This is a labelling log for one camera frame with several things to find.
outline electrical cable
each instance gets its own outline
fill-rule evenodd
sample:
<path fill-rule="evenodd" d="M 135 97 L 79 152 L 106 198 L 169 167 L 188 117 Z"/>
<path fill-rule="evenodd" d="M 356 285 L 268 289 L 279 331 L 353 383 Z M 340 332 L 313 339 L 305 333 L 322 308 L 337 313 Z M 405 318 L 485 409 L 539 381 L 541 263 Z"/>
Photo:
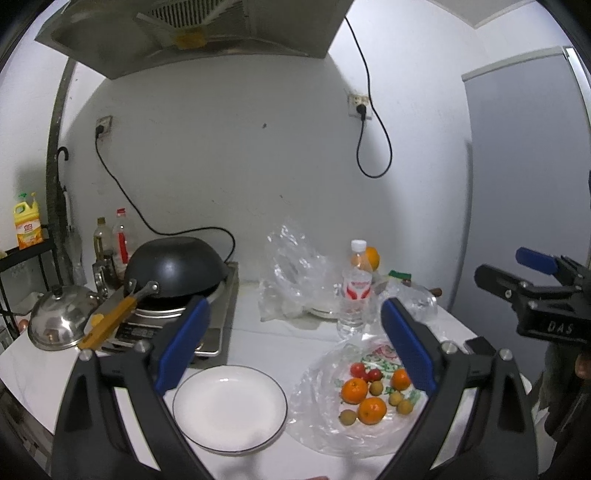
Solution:
<path fill-rule="evenodd" d="M 367 178 L 370 178 L 370 179 L 380 179 L 380 178 L 382 178 L 384 175 L 386 175 L 388 173 L 388 170 L 390 170 L 390 167 L 392 166 L 392 156 L 393 156 L 393 153 L 392 153 L 392 142 L 390 141 L 390 136 L 388 135 L 388 131 L 386 130 L 386 126 L 384 125 L 384 122 L 382 122 L 382 119 L 380 118 L 378 111 L 374 107 L 374 100 L 372 99 L 372 96 L 371 96 L 371 75 L 369 74 L 369 66 L 368 66 L 367 61 L 365 60 L 365 55 L 363 55 L 363 50 L 361 50 L 361 46 L 359 45 L 359 41 L 357 40 L 357 36 L 355 35 L 355 32 L 353 30 L 353 27 L 351 26 L 351 23 L 349 22 L 349 19 L 347 17 L 345 17 L 345 21 L 347 22 L 347 25 L 349 26 L 349 30 L 351 30 L 351 35 L 353 36 L 353 40 L 355 41 L 355 45 L 357 45 L 357 50 L 359 50 L 359 55 L 361 56 L 361 60 L 363 60 L 363 65 L 365 66 L 365 73 L 367 75 L 367 80 L 368 80 L 369 104 L 371 105 L 371 108 L 374 111 L 375 117 L 378 119 L 378 122 L 379 122 L 380 126 L 382 127 L 382 130 L 384 131 L 384 136 L 386 137 L 386 141 L 388 142 L 389 157 L 390 157 L 389 160 L 388 160 L 388 166 L 379 175 L 370 175 L 361 166 L 361 162 L 359 161 L 359 149 L 361 147 L 361 141 L 363 139 L 363 131 L 365 129 L 365 113 L 361 113 L 359 111 L 359 107 L 362 106 L 362 105 L 358 105 L 357 111 L 361 115 L 361 133 L 359 134 L 359 142 L 357 143 L 357 153 L 356 153 L 356 156 L 357 156 L 357 166 L 359 167 L 361 173 L 363 175 L 365 175 Z"/>
<path fill-rule="evenodd" d="M 95 131 L 95 151 L 96 151 L 96 155 L 99 157 L 100 163 L 103 165 L 103 168 L 106 170 L 106 172 L 109 174 L 109 176 L 113 179 L 113 181 L 117 184 L 117 186 L 119 187 L 119 190 L 121 190 L 121 193 L 123 194 L 123 196 L 127 199 L 127 201 L 129 202 L 129 204 L 137 212 L 137 214 L 139 215 L 139 217 L 143 221 L 144 225 L 152 233 L 155 233 L 156 235 L 162 235 L 162 236 L 184 235 L 185 233 L 203 232 L 203 231 L 206 231 L 206 230 L 217 230 L 217 231 L 224 232 L 224 233 L 228 234 L 228 236 L 230 237 L 230 239 L 232 239 L 232 249 L 230 250 L 230 253 L 226 257 L 226 259 L 224 260 L 224 262 L 227 262 L 228 260 L 230 260 L 231 256 L 234 254 L 234 251 L 236 250 L 236 237 L 234 237 L 234 235 L 232 234 L 232 232 L 230 230 L 228 230 L 228 229 L 226 229 L 224 227 L 221 227 L 221 226 L 201 226 L 201 227 L 198 227 L 198 228 L 190 228 L 190 229 L 187 229 L 187 230 L 181 230 L 180 232 L 166 233 L 166 232 L 160 232 L 160 231 L 156 230 L 152 225 L 150 225 L 150 223 L 146 220 L 146 218 L 142 214 L 142 212 L 139 211 L 139 208 L 137 207 L 137 205 L 133 202 L 132 199 L 129 198 L 129 195 L 127 195 L 126 191 L 121 186 L 119 180 L 117 180 L 117 178 L 115 177 L 115 175 L 113 175 L 111 173 L 111 171 L 109 170 L 109 167 L 107 167 L 107 165 L 105 164 L 105 161 L 103 160 L 103 157 L 101 156 L 100 151 L 99 151 L 99 135 L 102 133 L 102 131 L 103 131 L 103 126 L 102 125 L 99 125 L 98 127 L 96 127 L 96 131 Z"/>

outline white countertop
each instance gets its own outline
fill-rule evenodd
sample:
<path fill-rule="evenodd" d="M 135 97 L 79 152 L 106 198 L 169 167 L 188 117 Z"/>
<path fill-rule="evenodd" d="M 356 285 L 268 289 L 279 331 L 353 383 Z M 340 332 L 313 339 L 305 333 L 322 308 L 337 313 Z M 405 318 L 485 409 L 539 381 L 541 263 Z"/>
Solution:
<path fill-rule="evenodd" d="M 228 363 L 267 373 L 290 395 L 308 366 L 339 340 L 335 323 L 311 316 L 293 322 L 261 322 L 257 302 L 256 285 L 242 283 L 230 336 Z M 471 330 L 441 308 L 434 324 L 437 325 L 434 333 L 440 340 L 450 339 L 462 345 L 465 340 L 475 337 Z M 21 335 L 0 355 L 0 378 L 17 400 L 52 433 L 77 353 L 76 348 L 44 352 L 33 346 L 27 335 Z M 183 379 L 194 371 L 187 369 Z M 164 397 L 169 407 L 174 392 L 171 390 Z M 157 468 L 126 390 L 118 388 L 116 396 L 138 459 Z M 469 397 L 470 392 L 466 391 L 465 396 Z M 438 463 L 453 453 L 454 444 L 459 441 L 465 426 L 465 413 L 456 417 L 456 438 L 446 441 Z M 290 478 L 327 475 L 331 480 L 373 480 L 391 459 L 391 456 L 351 459 L 322 455 L 304 447 L 285 432 L 265 450 L 236 458 L 209 453 L 189 443 L 215 478 L 228 480 L 285 480 L 286 472 Z"/>

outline power outlet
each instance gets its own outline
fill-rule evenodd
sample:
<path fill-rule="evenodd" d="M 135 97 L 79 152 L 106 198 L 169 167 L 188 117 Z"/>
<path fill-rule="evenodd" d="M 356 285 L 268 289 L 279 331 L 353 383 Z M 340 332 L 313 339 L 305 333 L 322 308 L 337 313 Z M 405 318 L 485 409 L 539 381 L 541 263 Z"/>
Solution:
<path fill-rule="evenodd" d="M 108 134 L 111 131 L 111 125 L 113 124 L 113 115 L 107 115 L 104 116 L 102 118 L 99 118 L 96 121 L 96 126 L 98 127 L 99 125 L 103 126 L 103 132 L 99 135 L 99 138 L 104 137 L 106 134 Z"/>
<path fill-rule="evenodd" d="M 354 116 L 357 118 L 361 118 L 361 115 L 357 111 L 358 105 L 365 105 L 366 113 L 365 119 L 371 120 L 373 117 L 373 112 L 371 106 L 369 104 L 369 96 L 367 95 L 358 95 L 357 93 L 350 93 L 348 96 L 349 102 L 349 116 Z"/>

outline yellow bottle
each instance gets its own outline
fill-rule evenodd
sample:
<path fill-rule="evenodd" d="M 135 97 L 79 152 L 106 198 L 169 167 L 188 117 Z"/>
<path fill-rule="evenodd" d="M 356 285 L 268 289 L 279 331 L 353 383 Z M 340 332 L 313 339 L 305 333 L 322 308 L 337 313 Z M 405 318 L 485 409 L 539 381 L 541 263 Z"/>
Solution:
<path fill-rule="evenodd" d="M 33 205 L 25 201 L 26 193 L 21 193 L 20 203 L 14 207 L 14 224 L 17 227 L 17 240 L 20 250 L 37 245 L 43 242 L 43 231 L 41 230 L 41 220 L 39 218 L 39 204 L 35 200 L 35 193 L 31 193 Z"/>

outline range hood vent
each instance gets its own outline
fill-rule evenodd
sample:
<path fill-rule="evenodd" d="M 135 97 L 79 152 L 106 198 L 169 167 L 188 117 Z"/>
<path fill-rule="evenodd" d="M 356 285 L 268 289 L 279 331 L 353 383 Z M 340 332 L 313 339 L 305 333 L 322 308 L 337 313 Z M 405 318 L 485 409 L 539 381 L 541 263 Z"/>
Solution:
<path fill-rule="evenodd" d="M 72 0 L 37 41 L 115 79 L 229 54 L 324 58 L 353 0 Z"/>

